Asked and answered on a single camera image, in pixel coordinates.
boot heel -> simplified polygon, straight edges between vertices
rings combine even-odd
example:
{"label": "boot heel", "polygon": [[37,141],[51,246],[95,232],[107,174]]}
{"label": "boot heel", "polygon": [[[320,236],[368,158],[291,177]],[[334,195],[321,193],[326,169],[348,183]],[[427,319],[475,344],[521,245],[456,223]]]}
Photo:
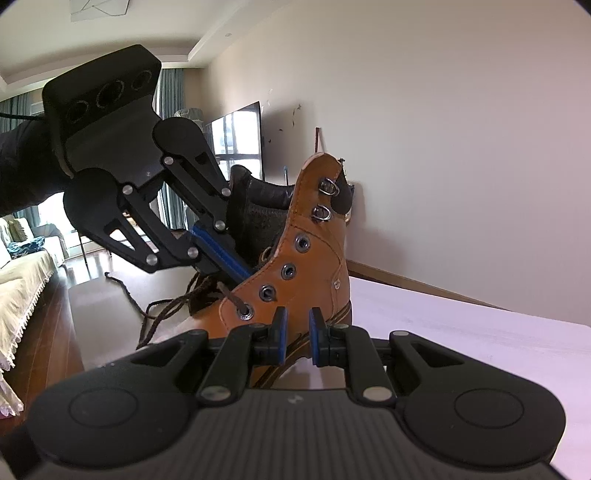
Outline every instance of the boot heel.
{"label": "boot heel", "polygon": [[[336,315],[329,318],[326,322],[327,325],[351,325],[353,322],[353,311],[351,308],[351,302],[345,305]],[[285,363],[280,367],[256,367],[252,370],[251,374],[251,388],[271,388],[275,380],[289,367],[291,367],[300,358],[311,358],[310,352],[310,335],[305,333],[302,337],[298,338],[291,345],[287,346],[287,355],[285,357]]]}

white table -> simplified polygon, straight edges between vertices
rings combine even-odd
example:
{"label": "white table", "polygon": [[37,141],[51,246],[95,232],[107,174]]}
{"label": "white table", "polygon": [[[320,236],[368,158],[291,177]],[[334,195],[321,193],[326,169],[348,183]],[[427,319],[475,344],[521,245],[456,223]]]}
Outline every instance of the white table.
{"label": "white table", "polygon": [[[152,300],[184,292],[192,270],[178,268],[154,275],[139,272],[126,283],[142,307]],[[433,297],[351,279],[353,322],[374,338],[392,330],[409,330],[490,365],[528,378],[549,389],[567,416],[564,436],[553,465],[570,480],[591,478],[591,329],[585,325],[532,317],[504,310]],[[106,363],[133,351],[141,318],[119,286],[104,278],[70,290],[70,302],[85,366]],[[164,325],[172,329],[186,316]],[[92,347],[93,338],[111,339]],[[278,388],[328,388],[344,384],[340,369],[317,369],[298,361],[278,380]]]}

ribbed black surface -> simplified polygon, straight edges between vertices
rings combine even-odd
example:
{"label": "ribbed black surface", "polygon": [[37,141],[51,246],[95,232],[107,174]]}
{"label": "ribbed black surface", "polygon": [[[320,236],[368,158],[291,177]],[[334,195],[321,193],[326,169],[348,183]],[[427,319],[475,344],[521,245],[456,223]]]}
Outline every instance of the ribbed black surface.
{"label": "ribbed black surface", "polygon": [[31,480],[557,480],[545,465],[470,472],[426,455],[386,410],[342,390],[248,390],[234,405],[203,410],[169,450],[110,471],[47,464]]}

metal eyelet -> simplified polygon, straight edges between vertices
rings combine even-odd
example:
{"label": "metal eyelet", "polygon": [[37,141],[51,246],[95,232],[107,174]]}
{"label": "metal eyelet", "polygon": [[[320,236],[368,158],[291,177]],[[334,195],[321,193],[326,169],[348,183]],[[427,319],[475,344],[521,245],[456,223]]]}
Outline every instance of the metal eyelet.
{"label": "metal eyelet", "polygon": [[338,195],[340,193],[340,189],[337,184],[327,177],[323,178],[318,184],[318,191],[328,195],[329,197]]}
{"label": "metal eyelet", "polygon": [[319,222],[328,222],[332,218],[332,212],[325,205],[316,205],[312,209],[312,218]]}
{"label": "metal eyelet", "polygon": [[305,254],[310,249],[310,238],[304,233],[300,233],[295,238],[295,249],[301,253]]}
{"label": "metal eyelet", "polygon": [[277,291],[273,285],[263,285],[259,290],[259,297],[262,301],[274,301],[277,299]]}
{"label": "metal eyelet", "polygon": [[296,266],[293,263],[286,263],[281,269],[281,278],[291,280],[296,276]]}
{"label": "metal eyelet", "polygon": [[238,314],[238,317],[241,320],[244,320],[245,322],[247,322],[248,320],[250,320],[251,318],[253,318],[255,316],[255,311],[248,303],[246,303],[245,305],[246,305],[246,315],[243,315],[242,313],[240,313],[240,310],[238,310],[238,309],[236,309],[236,313]]}

wooden floor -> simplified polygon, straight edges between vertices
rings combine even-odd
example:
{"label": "wooden floor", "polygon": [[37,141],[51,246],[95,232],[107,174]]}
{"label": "wooden floor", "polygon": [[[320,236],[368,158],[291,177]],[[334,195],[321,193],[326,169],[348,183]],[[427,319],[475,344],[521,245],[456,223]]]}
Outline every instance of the wooden floor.
{"label": "wooden floor", "polygon": [[76,342],[68,289],[105,271],[122,270],[130,265],[106,251],[68,259],[57,269],[43,290],[16,351],[15,367],[4,378],[24,403],[18,417],[0,419],[0,436],[22,423],[28,407],[45,388],[82,372],[80,349]]}

